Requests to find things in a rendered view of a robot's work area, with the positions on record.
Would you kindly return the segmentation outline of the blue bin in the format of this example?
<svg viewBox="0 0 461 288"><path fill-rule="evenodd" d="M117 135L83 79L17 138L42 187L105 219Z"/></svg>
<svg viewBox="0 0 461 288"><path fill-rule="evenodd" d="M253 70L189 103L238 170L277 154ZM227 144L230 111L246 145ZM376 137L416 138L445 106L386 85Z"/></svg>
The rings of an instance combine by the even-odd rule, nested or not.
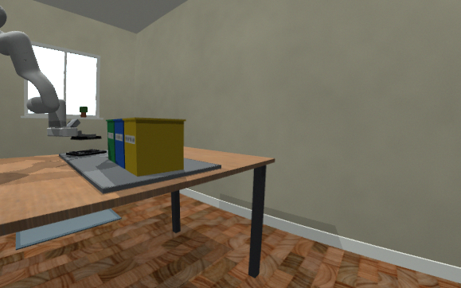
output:
<svg viewBox="0 0 461 288"><path fill-rule="evenodd" d="M115 163L125 169L124 121L115 121Z"/></svg>

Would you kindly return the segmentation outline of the green open bin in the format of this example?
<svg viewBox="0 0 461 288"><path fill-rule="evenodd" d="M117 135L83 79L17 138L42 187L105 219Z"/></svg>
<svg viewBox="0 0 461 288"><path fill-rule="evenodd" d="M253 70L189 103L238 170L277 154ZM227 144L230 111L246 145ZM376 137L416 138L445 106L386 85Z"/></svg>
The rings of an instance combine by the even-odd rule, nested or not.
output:
<svg viewBox="0 0 461 288"><path fill-rule="evenodd" d="M109 119L106 121L108 159L115 163L115 121L113 121L113 119Z"/></svg>

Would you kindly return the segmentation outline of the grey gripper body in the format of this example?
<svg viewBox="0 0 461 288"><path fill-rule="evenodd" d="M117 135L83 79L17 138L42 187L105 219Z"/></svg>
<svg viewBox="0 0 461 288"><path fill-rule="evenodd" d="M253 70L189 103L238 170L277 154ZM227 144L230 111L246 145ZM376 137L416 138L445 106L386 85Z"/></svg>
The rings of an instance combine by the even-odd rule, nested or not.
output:
<svg viewBox="0 0 461 288"><path fill-rule="evenodd" d="M78 135L77 128L68 128L67 126L49 126L47 128L48 136L73 137Z"/></svg>

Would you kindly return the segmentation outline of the yellow bin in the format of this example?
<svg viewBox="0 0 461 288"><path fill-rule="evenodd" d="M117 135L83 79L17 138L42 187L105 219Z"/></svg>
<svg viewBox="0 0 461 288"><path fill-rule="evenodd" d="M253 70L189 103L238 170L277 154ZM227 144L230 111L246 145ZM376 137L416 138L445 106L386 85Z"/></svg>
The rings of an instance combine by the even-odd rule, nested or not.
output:
<svg viewBox="0 0 461 288"><path fill-rule="evenodd" d="M184 169L185 119L123 120L125 170L139 177Z"/></svg>

